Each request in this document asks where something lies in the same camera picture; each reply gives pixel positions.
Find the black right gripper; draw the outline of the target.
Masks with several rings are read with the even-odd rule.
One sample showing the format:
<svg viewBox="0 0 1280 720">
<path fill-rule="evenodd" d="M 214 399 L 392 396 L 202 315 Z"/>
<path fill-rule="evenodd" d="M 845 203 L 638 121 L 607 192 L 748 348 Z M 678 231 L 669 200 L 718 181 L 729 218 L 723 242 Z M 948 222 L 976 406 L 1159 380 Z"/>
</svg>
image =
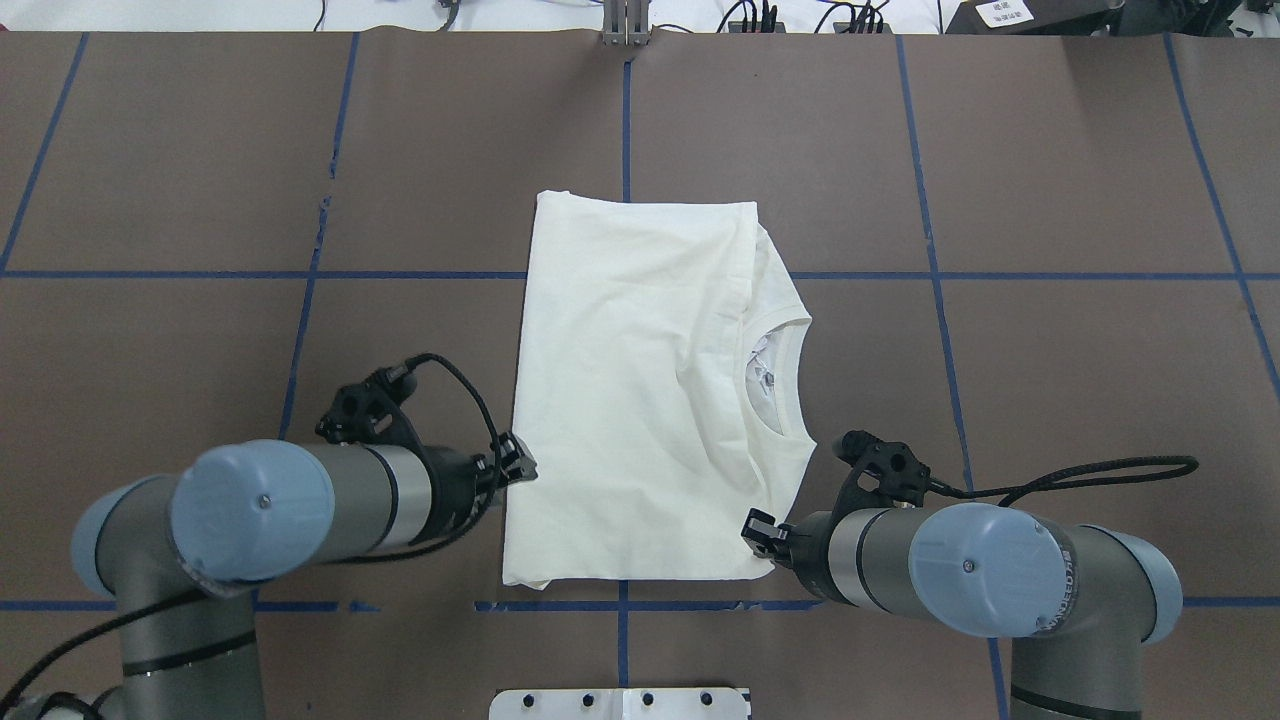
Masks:
<svg viewBox="0 0 1280 720">
<path fill-rule="evenodd" d="M 909 446 L 867 430 L 845 433 L 835 441 L 833 454 L 850 466 L 850 473 L 829 511 L 787 524 L 751 509 L 741 537 L 755 557 L 794 571 L 801 587 L 817 598 L 850 601 L 850 594 L 838 588 L 829 561 L 838 525 L 860 511 L 882 512 L 899 503 L 920 507 L 933 477 Z"/>
</svg>

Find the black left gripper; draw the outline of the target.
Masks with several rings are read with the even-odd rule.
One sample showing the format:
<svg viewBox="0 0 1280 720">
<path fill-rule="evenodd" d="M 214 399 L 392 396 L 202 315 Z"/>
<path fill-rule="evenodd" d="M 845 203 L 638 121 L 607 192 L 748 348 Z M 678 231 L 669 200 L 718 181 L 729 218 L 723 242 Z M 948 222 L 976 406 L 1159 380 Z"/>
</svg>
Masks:
<svg viewBox="0 0 1280 720">
<path fill-rule="evenodd" d="M 515 433 L 497 432 L 475 386 L 445 366 L 480 411 L 489 433 L 486 454 L 429 445 L 403 405 L 417 388 L 415 365 L 379 368 L 342 386 L 315 425 L 330 445 L 357 445 L 387 473 L 392 491 L 389 530 L 462 530 L 476 523 L 500 489 L 535 480 L 538 464 Z"/>
</svg>

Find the left grey silver robot arm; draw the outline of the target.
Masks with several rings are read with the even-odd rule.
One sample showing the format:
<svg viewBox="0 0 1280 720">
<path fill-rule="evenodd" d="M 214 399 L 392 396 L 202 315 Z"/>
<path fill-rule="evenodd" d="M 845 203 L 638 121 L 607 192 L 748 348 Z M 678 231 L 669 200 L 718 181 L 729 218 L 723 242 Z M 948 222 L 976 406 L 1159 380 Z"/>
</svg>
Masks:
<svg viewBox="0 0 1280 720">
<path fill-rule="evenodd" d="M 466 391 L 485 454 L 428 445 L 406 416 L 434 363 Z M 445 357 L 420 354 L 342 386 L 319 442 L 256 439 L 201 454 L 92 503 L 73 566 L 115 618 L 37 660 L 3 697 L 5 719 L 262 719 L 253 592 L 305 568 L 380 565 L 461 541 L 535 460 L 497 429 Z"/>
</svg>

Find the right grey silver robot arm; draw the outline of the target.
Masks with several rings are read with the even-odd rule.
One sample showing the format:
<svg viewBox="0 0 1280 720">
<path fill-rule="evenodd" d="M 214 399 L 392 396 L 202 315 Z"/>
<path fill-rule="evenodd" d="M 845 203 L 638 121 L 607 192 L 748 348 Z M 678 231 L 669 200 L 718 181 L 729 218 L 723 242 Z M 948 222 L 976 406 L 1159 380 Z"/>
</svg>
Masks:
<svg viewBox="0 0 1280 720">
<path fill-rule="evenodd" d="M 864 430 L 837 439 L 835 456 L 850 471 L 832 509 L 795 523 L 748 514 L 741 536 L 755 556 L 823 601 L 1010 641 L 1012 719 L 1142 717 L 1143 651 L 1184 606 L 1176 569 L 1146 539 L 1068 527 L 1018 501 L 1178 479 L 1196 457 L 1121 457 L 964 491 Z"/>
</svg>

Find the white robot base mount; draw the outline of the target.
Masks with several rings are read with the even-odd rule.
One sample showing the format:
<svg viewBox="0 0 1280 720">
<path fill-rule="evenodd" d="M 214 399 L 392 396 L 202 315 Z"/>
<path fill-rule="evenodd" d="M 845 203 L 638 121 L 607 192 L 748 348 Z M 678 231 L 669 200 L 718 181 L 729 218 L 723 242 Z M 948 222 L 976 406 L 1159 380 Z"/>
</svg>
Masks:
<svg viewBox="0 0 1280 720">
<path fill-rule="evenodd" d="M 751 719 L 750 692 L 732 687 L 509 689 L 489 719 Z"/>
</svg>

